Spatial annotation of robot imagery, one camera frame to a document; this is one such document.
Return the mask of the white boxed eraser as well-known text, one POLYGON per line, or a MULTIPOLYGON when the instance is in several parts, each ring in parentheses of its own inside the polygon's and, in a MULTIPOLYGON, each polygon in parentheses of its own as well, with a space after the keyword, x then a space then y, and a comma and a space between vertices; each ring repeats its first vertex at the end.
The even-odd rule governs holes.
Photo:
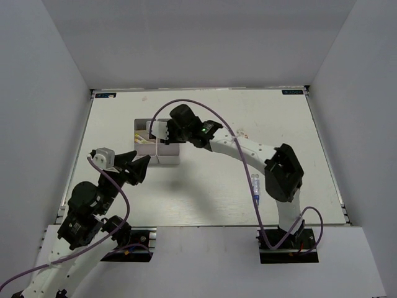
POLYGON ((239 129, 239 130, 236 131, 236 136, 237 136, 237 137, 248 138, 248 134, 246 134, 245 131, 244 131, 244 130, 241 130, 241 129, 239 129))

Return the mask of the clear glue bottle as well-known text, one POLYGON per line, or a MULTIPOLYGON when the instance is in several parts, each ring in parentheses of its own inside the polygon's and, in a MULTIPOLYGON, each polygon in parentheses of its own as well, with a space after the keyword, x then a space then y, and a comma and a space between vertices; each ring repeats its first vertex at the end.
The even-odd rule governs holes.
POLYGON ((258 174, 251 175, 252 182, 252 190, 253 190, 253 198, 257 205, 259 205, 260 196, 261 196, 261 187, 260 187, 260 178, 258 174))

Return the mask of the pale yellow capped marker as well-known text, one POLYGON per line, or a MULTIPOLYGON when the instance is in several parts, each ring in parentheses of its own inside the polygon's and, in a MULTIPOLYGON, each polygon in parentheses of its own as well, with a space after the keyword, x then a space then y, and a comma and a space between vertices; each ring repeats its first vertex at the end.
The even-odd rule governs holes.
POLYGON ((141 141, 141 140, 138 140, 138 139, 135 139, 135 143, 142 144, 142 145, 154 145, 155 144, 155 142, 141 141))

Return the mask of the orange capped white marker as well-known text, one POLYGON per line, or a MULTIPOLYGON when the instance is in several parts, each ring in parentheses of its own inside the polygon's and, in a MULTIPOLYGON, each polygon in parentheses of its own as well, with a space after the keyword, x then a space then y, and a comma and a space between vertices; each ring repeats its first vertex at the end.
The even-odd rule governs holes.
POLYGON ((140 134, 136 133, 135 138, 141 141, 148 141, 146 138, 142 137, 140 134))

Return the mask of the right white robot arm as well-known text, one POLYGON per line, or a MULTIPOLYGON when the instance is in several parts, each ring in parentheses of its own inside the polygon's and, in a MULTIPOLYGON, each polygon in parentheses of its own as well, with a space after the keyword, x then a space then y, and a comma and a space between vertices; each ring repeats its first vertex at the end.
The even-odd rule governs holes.
POLYGON ((264 175, 265 191, 276 201, 279 215, 280 239, 270 241, 262 228, 261 240, 271 250, 283 244, 293 248, 302 241, 305 222, 300 208, 300 188, 304 171, 290 145, 272 147, 238 137, 224 120, 201 121, 186 104, 175 107, 169 120, 153 119, 148 128, 150 135, 166 145, 191 143, 242 161, 245 169, 256 169, 264 175))

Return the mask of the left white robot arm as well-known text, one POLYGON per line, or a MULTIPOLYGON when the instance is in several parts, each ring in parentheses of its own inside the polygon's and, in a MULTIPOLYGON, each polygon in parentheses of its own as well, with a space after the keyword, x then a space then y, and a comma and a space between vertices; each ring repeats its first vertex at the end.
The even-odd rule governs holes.
POLYGON ((119 251, 149 251, 148 232, 127 222, 130 203, 122 188, 144 181, 150 159, 138 158, 136 151, 117 155, 108 148, 88 154, 88 163, 100 174, 97 184, 75 185, 47 263, 28 270, 36 276, 14 297, 71 297, 103 258, 119 251))

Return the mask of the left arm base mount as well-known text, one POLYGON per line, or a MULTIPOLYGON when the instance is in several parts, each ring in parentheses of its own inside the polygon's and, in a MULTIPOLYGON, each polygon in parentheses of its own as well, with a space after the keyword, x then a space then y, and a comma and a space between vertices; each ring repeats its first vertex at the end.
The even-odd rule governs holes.
POLYGON ((127 239, 106 254, 102 262, 149 263, 154 254, 157 228, 132 228, 127 239))

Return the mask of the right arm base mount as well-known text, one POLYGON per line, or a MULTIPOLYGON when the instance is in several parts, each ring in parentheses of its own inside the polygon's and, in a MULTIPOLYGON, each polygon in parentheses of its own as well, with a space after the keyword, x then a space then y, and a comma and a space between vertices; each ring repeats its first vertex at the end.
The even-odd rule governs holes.
POLYGON ((276 250, 271 250, 257 231, 261 264, 310 264, 319 263, 314 245, 316 239, 311 228, 304 228, 298 238, 289 236, 276 250))

